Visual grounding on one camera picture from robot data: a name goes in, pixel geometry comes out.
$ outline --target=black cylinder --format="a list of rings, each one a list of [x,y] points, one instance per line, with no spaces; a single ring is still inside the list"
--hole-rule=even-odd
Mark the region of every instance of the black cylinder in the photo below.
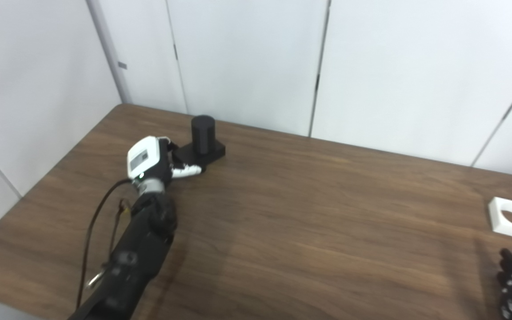
[[[193,150],[196,154],[204,155],[215,151],[215,119],[209,116],[197,116],[191,120],[193,135]]]

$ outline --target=black base block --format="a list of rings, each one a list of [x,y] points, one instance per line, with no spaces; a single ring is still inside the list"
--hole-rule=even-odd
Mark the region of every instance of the black base block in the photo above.
[[[173,151],[173,161],[182,162],[184,164],[196,164],[205,168],[208,164],[224,157],[226,148],[219,140],[215,140],[215,151],[205,155],[198,155],[193,151],[193,143],[182,146]]]

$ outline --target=black cable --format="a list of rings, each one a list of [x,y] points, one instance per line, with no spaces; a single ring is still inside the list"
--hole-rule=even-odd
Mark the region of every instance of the black cable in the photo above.
[[[96,212],[94,212],[94,215],[92,216],[92,220],[90,221],[90,224],[88,225],[88,230],[86,231],[86,239],[84,240],[84,255],[82,257],[82,271],[80,274],[80,283],[79,283],[79,291],[78,296],[76,298],[76,308],[78,309],[80,307],[80,302],[82,300],[82,291],[84,289],[84,277],[86,276],[86,265],[88,263],[88,248],[90,247],[90,238],[92,236],[92,228],[94,227],[94,223],[96,222],[96,218],[98,217],[98,213],[100,213],[100,210],[102,209],[102,206],[104,206],[104,203],[110,196],[110,194],[119,186],[122,184],[130,184],[132,180],[130,179],[124,179],[116,182],[108,192],[104,195],[102,198],[102,201],[96,208]]]
[[[116,239],[116,230],[118,229],[118,225],[120,223],[120,216],[126,209],[131,208],[128,200],[122,198],[120,199],[120,204],[118,205],[118,212],[116,212],[116,217],[114,218],[114,229],[112,230],[112,236],[110,237],[110,248],[108,249],[108,257],[111,255],[112,250],[114,250],[114,241]]]

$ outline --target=wooden table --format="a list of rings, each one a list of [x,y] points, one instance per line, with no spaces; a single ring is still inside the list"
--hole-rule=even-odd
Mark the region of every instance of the wooden table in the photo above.
[[[69,152],[0,221],[0,302],[67,318],[126,152],[148,135],[188,143],[190,118],[120,105]],[[134,319],[498,317],[512,238],[490,231],[486,204],[512,199],[512,176],[225,122],[217,136],[226,157],[169,187],[179,229]],[[120,197],[135,199],[127,187],[105,206],[90,275]]]

